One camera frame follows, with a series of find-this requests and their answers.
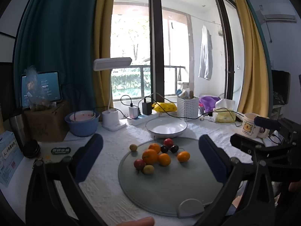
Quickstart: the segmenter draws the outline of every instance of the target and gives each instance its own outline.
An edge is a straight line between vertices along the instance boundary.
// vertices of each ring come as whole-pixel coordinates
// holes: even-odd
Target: cartoon mug
[[[257,115],[255,113],[245,113],[243,118],[243,124],[241,126],[242,135],[250,139],[254,139],[256,137],[263,139],[267,138],[270,130],[262,130],[263,128],[256,126],[254,124],[254,119],[256,116],[260,115]]]

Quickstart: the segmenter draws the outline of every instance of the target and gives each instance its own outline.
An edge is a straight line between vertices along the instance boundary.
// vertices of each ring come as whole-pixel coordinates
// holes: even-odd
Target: table
[[[188,122],[188,128],[181,135],[182,137],[190,137],[198,139],[203,134],[208,134],[215,144],[224,149],[230,156],[236,156],[242,162],[252,162],[251,156],[243,153],[239,149],[231,146],[230,137],[239,131],[233,123],[213,123],[210,121],[194,120]],[[80,188],[87,197],[88,201],[109,225],[113,226],[123,221],[131,221],[147,216],[155,218],[156,226],[183,226],[193,225],[196,218],[177,219],[168,218],[148,213],[134,204],[123,194],[118,181],[118,166],[122,157],[128,152],[130,144],[141,144],[152,140],[153,138],[145,128],[145,124],[138,126],[127,125],[126,127],[115,132],[104,129],[99,124],[96,133],[103,137],[104,147],[100,155],[96,159],[87,179],[79,183]],[[90,137],[80,138],[68,133],[64,142],[60,143],[41,143],[42,156],[50,155],[50,151],[55,147],[70,147],[72,156],[76,150],[84,146]],[[265,140],[266,146],[270,145],[270,141]],[[60,161],[63,155],[52,157],[54,161]],[[27,189],[32,173],[34,160],[23,158],[19,167],[15,171],[8,188],[0,184],[0,189],[6,197],[10,206],[16,214],[25,221],[25,204]],[[70,216],[76,218],[68,199],[62,189],[60,182],[56,181],[58,193]]]

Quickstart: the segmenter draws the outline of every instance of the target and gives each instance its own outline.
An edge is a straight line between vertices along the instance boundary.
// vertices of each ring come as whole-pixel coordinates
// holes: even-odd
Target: human hand
[[[154,226],[155,220],[152,217],[142,218],[137,221],[130,221],[118,224],[116,226]]]

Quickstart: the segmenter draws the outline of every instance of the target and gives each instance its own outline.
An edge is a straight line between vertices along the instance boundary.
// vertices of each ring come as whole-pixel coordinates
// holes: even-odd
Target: bolt
[[[67,163],[67,162],[70,162],[71,160],[72,160],[72,157],[68,155],[68,156],[65,156],[62,161]]]
[[[266,166],[266,162],[265,162],[265,161],[263,161],[263,160],[259,161],[259,164],[260,164],[260,165],[262,165],[263,167],[265,167],[265,166]]]
[[[231,157],[230,161],[234,164],[239,163],[239,159],[237,159],[236,157]]]
[[[37,166],[37,167],[40,167],[40,166],[42,166],[42,165],[43,165],[43,161],[39,160],[39,161],[36,162],[36,166]]]

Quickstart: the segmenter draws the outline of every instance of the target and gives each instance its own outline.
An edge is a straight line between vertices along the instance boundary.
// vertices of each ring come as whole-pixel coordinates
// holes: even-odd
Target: desk lamp
[[[126,125],[122,123],[118,117],[118,111],[116,109],[110,109],[110,103],[112,100],[112,82],[111,82],[111,73],[112,69],[116,68],[126,68],[130,66],[132,62],[131,58],[104,58],[104,59],[95,59],[93,63],[93,70],[110,70],[110,91],[109,91],[109,105],[108,110],[102,112],[102,126],[109,131],[116,131]]]

